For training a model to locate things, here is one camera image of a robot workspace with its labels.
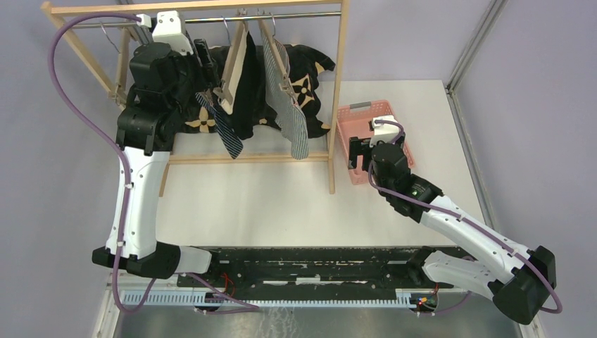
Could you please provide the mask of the navy striped underwear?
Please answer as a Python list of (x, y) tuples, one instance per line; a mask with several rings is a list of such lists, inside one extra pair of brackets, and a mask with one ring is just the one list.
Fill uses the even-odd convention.
[(195, 97), (202, 108), (205, 108), (209, 113), (212, 113), (216, 124), (216, 131), (230, 157), (232, 159), (238, 158), (244, 145), (229, 124), (220, 104), (213, 100), (214, 95), (210, 92), (198, 92)]

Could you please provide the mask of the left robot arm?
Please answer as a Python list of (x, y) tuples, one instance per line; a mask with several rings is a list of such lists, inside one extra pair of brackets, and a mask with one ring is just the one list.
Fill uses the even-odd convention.
[(168, 279), (194, 273), (210, 287), (221, 267), (205, 249), (163, 243), (156, 238), (156, 216), (162, 181), (175, 135), (198, 107), (196, 94), (207, 89), (201, 59), (192, 44), (152, 42), (134, 51), (130, 60), (134, 83), (117, 119), (115, 144), (120, 160), (120, 188), (113, 229), (92, 262), (126, 270), (140, 277)]

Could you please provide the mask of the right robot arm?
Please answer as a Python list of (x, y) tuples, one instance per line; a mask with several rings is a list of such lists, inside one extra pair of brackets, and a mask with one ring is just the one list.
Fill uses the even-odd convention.
[(399, 214), (449, 238), (471, 260), (431, 248), (421, 248), (409, 260), (407, 278), (416, 287), (429, 282), (451, 284), (492, 301), (511, 320), (530, 324), (539, 312), (561, 313), (555, 293), (555, 255), (544, 246), (530, 249), (499, 234), (457, 206), (428, 180), (413, 174), (395, 142), (352, 137), (348, 167), (358, 158), (370, 185)]

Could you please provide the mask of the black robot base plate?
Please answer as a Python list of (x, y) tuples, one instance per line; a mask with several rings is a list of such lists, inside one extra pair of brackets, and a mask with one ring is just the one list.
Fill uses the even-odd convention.
[(408, 259), (416, 247), (212, 248), (199, 276), (245, 301), (391, 300), (397, 289), (434, 289)]

